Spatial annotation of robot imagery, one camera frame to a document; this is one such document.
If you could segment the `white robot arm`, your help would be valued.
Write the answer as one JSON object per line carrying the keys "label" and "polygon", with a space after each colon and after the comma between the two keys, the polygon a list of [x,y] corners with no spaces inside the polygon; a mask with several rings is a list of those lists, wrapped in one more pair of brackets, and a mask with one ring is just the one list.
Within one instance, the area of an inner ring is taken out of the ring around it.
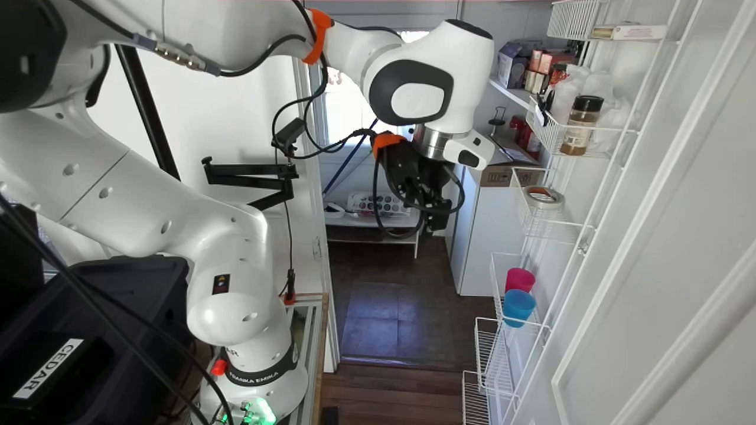
{"label": "white robot arm", "polygon": [[255,209],[187,189],[89,118],[103,51],[141,48],[222,79],[271,54],[324,61],[361,87],[380,120],[415,125],[422,158],[470,169],[492,158],[473,111],[493,41],[458,19],[406,44],[298,0],[0,0],[0,45],[3,199],[118,254],[187,260],[187,327],[226,362],[201,399],[268,420],[290,415],[308,392],[274,296],[270,224]]}

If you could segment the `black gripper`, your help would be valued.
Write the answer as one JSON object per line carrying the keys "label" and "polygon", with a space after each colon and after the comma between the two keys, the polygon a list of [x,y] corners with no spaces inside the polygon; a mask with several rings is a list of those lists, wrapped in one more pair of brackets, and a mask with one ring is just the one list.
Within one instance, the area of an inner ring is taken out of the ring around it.
{"label": "black gripper", "polygon": [[412,209],[450,214],[452,202],[442,196],[452,177],[452,166],[420,157],[409,145],[388,146],[380,152],[393,194]]}

